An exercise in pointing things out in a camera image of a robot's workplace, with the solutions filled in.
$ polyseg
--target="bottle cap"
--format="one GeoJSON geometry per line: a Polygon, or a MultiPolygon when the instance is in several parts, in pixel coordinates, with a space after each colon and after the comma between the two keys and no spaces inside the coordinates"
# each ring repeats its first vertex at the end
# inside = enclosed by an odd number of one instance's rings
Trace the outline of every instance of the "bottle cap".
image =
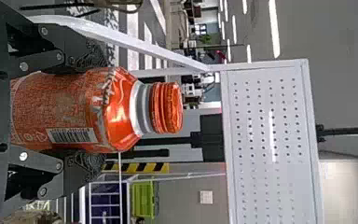
{"type": "Polygon", "coordinates": [[[182,93],[177,83],[158,82],[153,85],[150,117],[156,133],[178,133],[182,129],[182,93]]]}

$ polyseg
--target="screw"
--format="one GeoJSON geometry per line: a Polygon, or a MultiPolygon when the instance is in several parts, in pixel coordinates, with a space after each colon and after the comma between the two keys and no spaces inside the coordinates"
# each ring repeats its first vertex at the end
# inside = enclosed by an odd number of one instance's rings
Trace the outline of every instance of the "screw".
{"type": "Polygon", "coordinates": [[[22,72],[26,72],[29,69],[28,63],[20,63],[20,69],[22,72]]]}
{"type": "Polygon", "coordinates": [[[27,159],[28,159],[28,153],[22,152],[22,153],[20,154],[20,160],[21,160],[21,161],[26,161],[27,159]]]}
{"type": "Polygon", "coordinates": [[[61,168],[62,168],[62,164],[61,164],[60,162],[58,162],[58,163],[56,164],[56,169],[57,169],[57,170],[61,170],[61,168]]]}
{"type": "Polygon", "coordinates": [[[75,58],[69,57],[69,64],[74,64],[74,63],[75,63],[75,58]]]}
{"type": "Polygon", "coordinates": [[[58,61],[62,60],[62,55],[60,53],[57,54],[57,60],[58,61]]]}
{"type": "Polygon", "coordinates": [[[41,197],[44,197],[46,193],[48,193],[48,190],[46,188],[42,188],[41,190],[39,190],[39,195],[41,197]]]}
{"type": "Polygon", "coordinates": [[[40,33],[42,33],[42,35],[48,35],[48,29],[46,27],[42,27],[40,29],[40,33]]]}

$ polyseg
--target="orange bottle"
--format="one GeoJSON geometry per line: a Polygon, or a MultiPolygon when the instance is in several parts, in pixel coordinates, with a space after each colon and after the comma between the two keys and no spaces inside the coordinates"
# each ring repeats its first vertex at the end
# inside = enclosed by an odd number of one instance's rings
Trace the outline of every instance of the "orange bottle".
{"type": "Polygon", "coordinates": [[[12,80],[11,106],[11,143],[37,151],[125,151],[143,134],[177,133],[183,122],[178,84],[146,85],[123,68],[12,80]]]}

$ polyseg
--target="white perforated panel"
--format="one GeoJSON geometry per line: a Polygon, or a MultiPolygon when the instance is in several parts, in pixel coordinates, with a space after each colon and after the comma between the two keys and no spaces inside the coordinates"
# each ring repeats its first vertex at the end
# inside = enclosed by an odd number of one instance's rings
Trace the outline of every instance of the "white perforated panel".
{"type": "Polygon", "coordinates": [[[237,223],[319,223],[313,112],[302,72],[289,66],[222,77],[225,150],[232,163],[228,187],[234,188],[230,204],[236,205],[237,223]]]}

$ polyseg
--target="metal bracket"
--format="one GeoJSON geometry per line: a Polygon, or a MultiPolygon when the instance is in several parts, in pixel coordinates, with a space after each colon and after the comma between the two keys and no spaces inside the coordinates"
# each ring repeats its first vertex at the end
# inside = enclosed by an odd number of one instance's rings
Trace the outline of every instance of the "metal bracket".
{"type": "Polygon", "coordinates": [[[26,55],[23,57],[10,57],[12,68],[10,78],[23,77],[30,73],[48,69],[64,63],[63,52],[59,49],[26,55]]]}
{"type": "Polygon", "coordinates": [[[9,163],[53,174],[60,173],[63,168],[60,159],[14,145],[10,149],[9,163]]]}

